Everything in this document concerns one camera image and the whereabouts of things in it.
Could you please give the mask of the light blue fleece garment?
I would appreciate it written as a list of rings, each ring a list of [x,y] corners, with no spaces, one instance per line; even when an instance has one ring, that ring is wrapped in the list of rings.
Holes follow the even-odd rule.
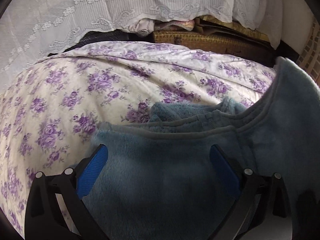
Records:
[[[293,237],[319,239],[319,87],[288,59],[251,107],[226,97],[213,106],[156,103],[144,124],[108,122],[91,146],[108,161],[83,201],[111,239],[207,239],[235,202],[209,159],[257,175],[279,173],[291,207]]]

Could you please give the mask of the purple floral bed sheet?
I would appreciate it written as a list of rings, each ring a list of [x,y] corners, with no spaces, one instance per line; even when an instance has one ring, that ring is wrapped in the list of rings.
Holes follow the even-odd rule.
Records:
[[[1,93],[1,211],[23,236],[35,173],[78,163],[101,122],[147,122],[156,102],[228,96],[249,107],[274,76],[231,53],[168,43],[99,42],[38,61]]]

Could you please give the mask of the beige knitted blanket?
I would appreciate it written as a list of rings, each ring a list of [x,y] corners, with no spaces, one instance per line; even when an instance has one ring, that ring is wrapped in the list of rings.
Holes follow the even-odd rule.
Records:
[[[308,41],[303,52],[297,60],[297,64],[304,70],[319,86],[320,80],[320,46],[319,46],[319,23],[314,18]]]

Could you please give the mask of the white lace cover cloth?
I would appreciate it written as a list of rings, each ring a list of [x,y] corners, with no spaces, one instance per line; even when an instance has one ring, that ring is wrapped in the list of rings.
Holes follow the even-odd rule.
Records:
[[[1,89],[23,69],[75,45],[89,31],[148,33],[155,20],[211,15],[280,43],[282,0],[11,0],[1,16]]]

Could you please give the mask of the pink folded bedding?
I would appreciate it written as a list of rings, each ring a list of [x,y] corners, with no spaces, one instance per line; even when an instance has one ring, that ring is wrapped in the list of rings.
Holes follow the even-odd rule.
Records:
[[[173,20],[169,22],[162,22],[158,20],[144,18],[142,20],[137,21],[134,24],[124,27],[123,31],[127,33],[135,33],[135,34],[144,36],[158,30],[184,29],[187,31],[192,31],[194,28],[194,25],[195,25],[194,20],[188,20],[188,21]]]

